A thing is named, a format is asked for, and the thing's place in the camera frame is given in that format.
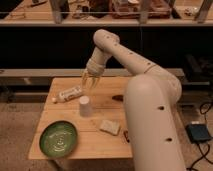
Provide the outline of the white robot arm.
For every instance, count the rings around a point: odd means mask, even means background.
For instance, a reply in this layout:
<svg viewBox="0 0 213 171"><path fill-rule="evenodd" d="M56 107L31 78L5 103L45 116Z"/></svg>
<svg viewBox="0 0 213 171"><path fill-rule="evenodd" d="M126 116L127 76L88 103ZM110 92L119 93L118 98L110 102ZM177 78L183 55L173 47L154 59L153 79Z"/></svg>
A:
<svg viewBox="0 0 213 171"><path fill-rule="evenodd" d="M132 77L123 104L135 171L186 171L172 110L182 94L179 79L149 59L120 44L104 29L93 35L95 49L82 81L96 84L109 58L115 58Z"/></svg>

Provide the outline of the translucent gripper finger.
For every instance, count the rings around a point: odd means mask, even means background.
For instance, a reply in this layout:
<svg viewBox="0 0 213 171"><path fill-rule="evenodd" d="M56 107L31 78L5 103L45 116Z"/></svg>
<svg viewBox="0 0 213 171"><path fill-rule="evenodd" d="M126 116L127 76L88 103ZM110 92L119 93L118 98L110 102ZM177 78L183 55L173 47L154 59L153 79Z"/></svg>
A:
<svg viewBox="0 0 213 171"><path fill-rule="evenodd" d="M88 78L89 78L89 74L83 73L83 75L82 75L82 88L83 89L86 88Z"/></svg>
<svg viewBox="0 0 213 171"><path fill-rule="evenodd" d="M92 77L91 80L92 80L92 82L91 82L90 89L94 89L97 86L97 84L100 80L100 77Z"/></svg>

